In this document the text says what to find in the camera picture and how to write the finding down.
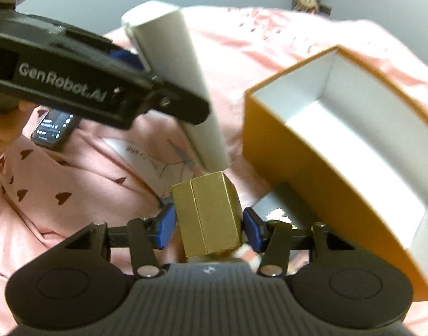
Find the person's left hand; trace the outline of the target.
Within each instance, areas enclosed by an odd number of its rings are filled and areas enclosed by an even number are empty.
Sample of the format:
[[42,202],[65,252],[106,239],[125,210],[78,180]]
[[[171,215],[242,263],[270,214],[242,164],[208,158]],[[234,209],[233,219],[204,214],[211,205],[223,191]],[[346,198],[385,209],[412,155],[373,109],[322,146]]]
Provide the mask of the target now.
[[30,102],[20,102],[15,109],[0,113],[0,157],[22,134],[36,107],[36,104]]

